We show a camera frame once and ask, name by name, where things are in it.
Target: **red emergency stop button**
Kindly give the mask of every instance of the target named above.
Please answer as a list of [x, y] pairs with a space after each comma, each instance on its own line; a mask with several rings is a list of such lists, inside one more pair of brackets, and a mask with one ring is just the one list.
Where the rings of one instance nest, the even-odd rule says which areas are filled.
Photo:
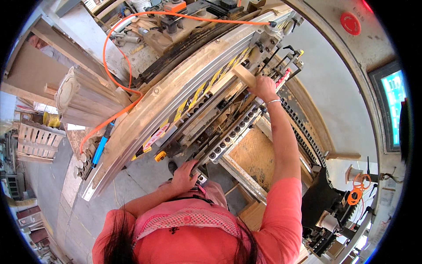
[[344, 12], [341, 14], [340, 23], [344, 29], [352, 35], [360, 34], [360, 23], [357, 17], [350, 12]]

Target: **black shoe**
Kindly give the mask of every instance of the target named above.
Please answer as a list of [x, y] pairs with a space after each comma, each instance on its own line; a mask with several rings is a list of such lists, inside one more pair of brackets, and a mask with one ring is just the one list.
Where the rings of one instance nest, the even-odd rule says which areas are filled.
[[174, 161], [170, 161], [168, 163], [168, 170], [170, 171], [171, 175], [174, 175], [174, 172], [177, 170], [177, 164]]

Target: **wooden pallet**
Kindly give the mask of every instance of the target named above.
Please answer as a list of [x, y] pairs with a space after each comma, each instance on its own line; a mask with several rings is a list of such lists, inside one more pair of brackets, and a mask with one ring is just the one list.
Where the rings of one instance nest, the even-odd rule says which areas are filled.
[[64, 137], [66, 133], [62, 130], [23, 119], [18, 135], [18, 160], [51, 163]]

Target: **woman's left hand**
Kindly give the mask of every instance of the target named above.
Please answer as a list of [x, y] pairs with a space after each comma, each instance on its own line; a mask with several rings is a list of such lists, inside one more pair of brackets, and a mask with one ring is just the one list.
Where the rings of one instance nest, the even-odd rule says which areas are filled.
[[190, 172], [196, 163], [198, 163], [197, 160], [183, 162], [183, 164], [174, 172], [171, 186], [177, 195], [185, 193], [195, 186], [199, 174], [195, 174], [191, 179]]

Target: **woman's right hand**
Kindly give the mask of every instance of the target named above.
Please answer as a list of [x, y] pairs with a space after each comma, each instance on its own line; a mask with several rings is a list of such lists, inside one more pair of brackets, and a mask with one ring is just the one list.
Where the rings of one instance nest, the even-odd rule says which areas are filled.
[[195, 186], [199, 174], [195, 174], [191, 179], [190, 172], [196, 163], [198, 163], [197, 160], [183, 162], [183, 164], [174, 171], [173, 180], [170, 185], [177, 195], [185, 193]]
[[276, 83], [268, 76], [257, 76], [257, 85], [249, 87], [248, 91], [261, 98], [264, 103], [280, 99], [276, 94]]

